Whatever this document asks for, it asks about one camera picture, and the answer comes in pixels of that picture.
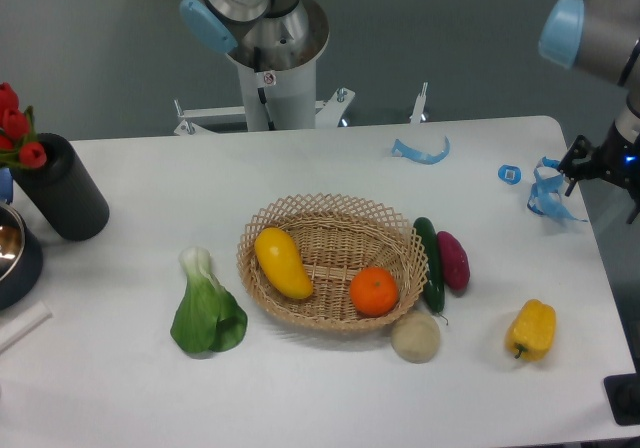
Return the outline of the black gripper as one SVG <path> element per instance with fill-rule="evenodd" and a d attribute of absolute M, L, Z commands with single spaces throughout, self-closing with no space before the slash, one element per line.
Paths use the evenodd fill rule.
<path fill-rule="evenodd" d="M 592 179 L 601 179 L 628 191 L 638 191 L 639 144 L 631 143 L 621 135 L 608 135 L 592 153 L 592 143 L 579 135 L 559 162 L 558 171 L 567 179 L 567 197 L 579 181 Z"/>

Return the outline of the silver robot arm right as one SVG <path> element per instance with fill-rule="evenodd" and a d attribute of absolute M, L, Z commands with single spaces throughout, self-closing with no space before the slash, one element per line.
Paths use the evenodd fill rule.
<path fill-rule="evenodd" d="M 540 55 L 627 91 L 604 141 L 580 135 L 559 164 L 573 187 L 601 179 L 639 200 L 639 0 L 559 0 L 542 33 Z"/>

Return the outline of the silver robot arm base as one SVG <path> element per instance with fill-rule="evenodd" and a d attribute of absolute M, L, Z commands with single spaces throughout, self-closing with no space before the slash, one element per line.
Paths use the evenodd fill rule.
<path fill-rule="evenodd" d="M 314 0 L 182 0 L 179 12 L 205 47 L 257 72 L 301 67 L 329 40 L 328 18 Z"/>

